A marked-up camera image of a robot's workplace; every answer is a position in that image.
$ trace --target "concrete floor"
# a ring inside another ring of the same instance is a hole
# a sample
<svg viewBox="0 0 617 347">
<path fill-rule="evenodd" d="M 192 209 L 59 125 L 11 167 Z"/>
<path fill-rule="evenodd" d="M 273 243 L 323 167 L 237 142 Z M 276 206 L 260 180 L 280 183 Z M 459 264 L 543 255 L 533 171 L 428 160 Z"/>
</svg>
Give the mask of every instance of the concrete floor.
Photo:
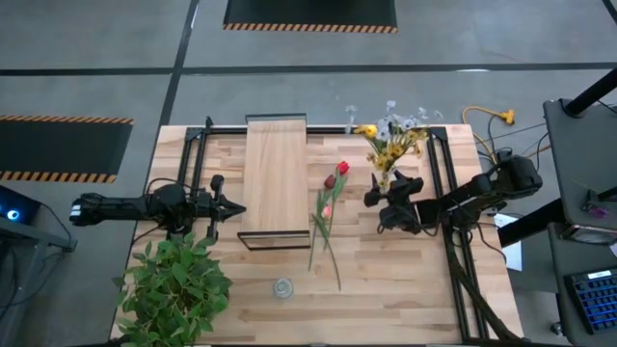
<svg viewBox="0 0 617 347">
<path fill-rule="evenodd" d="M 201 1 L 186 67 L 614 62 L 617 25 L 601 0 L 398 0 L 399 34 L 224 32 L 227 1 Z M 172 67 L 189 0 L 5 0 L 0 3 L 0 69 Z M 542 102 L 571 97 L 605 70 L 408 72 L 183 76 L 171 124 L 240 124 L 244 115 L 303 112 L 309 123 L 344 123 L 345 106 L 359 121 L 398 112 L 439 110 L 460 121 L 469 105 L 514 109 L 516 124 L 494 122 L 494 135 L 543 122 Z M 81 193 L 138 196 L 170 83 L 160 76 L 0 77 L 0 114 L 130 117 L 135 127 L 113 185 L 2 182 L 54 207 L 66 219 Z M 605 101 L 613 103 L 617 94 Z M 485 115 L 469 116 L 487 135 Z M 539 127 L 497 140 L 522 152 L 546 132 Z M 549 151 L 540 155 L 545 186 L 513 201 L 527 213 L 558 197 Z M 19 344 L 69 346 L 107 339 L 117 289 L 110 278 L 125 265 L 134 223 L 71 227 L 78 239 L 42 292 L 28 305 Z M 54 225 L 48 229 L 61 232 Z M 544 294 L 515 291 L 525 335 L 564 342 L 548 332 L 556 308 Z"/>
</svg>

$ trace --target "butcher block tabletop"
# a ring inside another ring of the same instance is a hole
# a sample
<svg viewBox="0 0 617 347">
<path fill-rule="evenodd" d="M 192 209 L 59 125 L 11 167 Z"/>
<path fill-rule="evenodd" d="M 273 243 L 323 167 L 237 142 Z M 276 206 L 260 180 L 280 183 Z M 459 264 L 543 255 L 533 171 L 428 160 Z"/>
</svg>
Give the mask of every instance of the butcher block tabletop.
<svg viewBox="0 0 617 347">
<path fill-rule="evenodd" d="M 158 177 L 176 179 L 187 126 L 163 126 L 155 148 L 148 181 Z M 482 172 L 475 142 L 468 125 L 445 125 L 457 180 L 460 185 Z M 307 215 L 315 210 L 317 191 L 335 165 L 350 165 L 347 184 L 336 206 L 331 245 L 340 273 L 338 289 L 335 267 L 328 251 L 323 251 L 321 235 L 316 237 L 312 268 L 310 250 L 250 252 L 237 238 L 243 229 L 243 215 L 219 224 L 219 240 L 210 248 L 221 259 L 221 269 L 233 281 L 229 307 L 213 321 L 214 333 L 204 333 L 199 344 L 422 344 L 456 343 L 459 336 L 456 310 L 443 238 L 424 233 L 413 235 L 400 230 L 377 233 L 379 210 L 367 208 L 362 199 L 371 186 L 372 164 L 366 161 L 371 146 L 361 136 L 308 134 L 306 164 L 308 182 Z M 424 178 L 424 188 L 412 200 L 435 197 L 435 188 L 426 153 L 417 158 L 406 154 L 397 161 L 398 170 L 407 176 Z M 207 137 L 201 185 L 209 190 L 214 174 L 225 177 L 223 193 L 228 200 L 243 204 L 245 197 L 245 158 L 247 135 Z M 441 151 L 442 182 L 447 182 Z M 187 172 L 191 180 L 195 152 Z M 293 169 L 287 168 L 294 175 Z M 448 192 L 447 183 L 443 185 Z M 196 239 L 203 238 L 208 219 L 194 225 Z M 155 227 L 140 222 L 135 237 Z M 312 221 L 309 226 L 313 232 Z M 494 228 L 483 227 L 486 241 L 499 248 Z M 146 244 L 164 240 L 164 231 L 140 239 L 131 252 L 142 253 Z M 523 330 L 512 287 L 500 254 L 473 237 L 471 249 L 482 294 L 497 316 L 517 335 Z M 127 266 L 139 260 L 129 257 Z M 279 299 L 273 293 L 277 279 L 293 283 L 293 295 Z M 477 336 L 471 301 L 465 293 L 472 336 Z M 117 316 L 124 316 L 118 308 Z M 116 324 L 112 337 L 121 333 Z"/>
</svg>

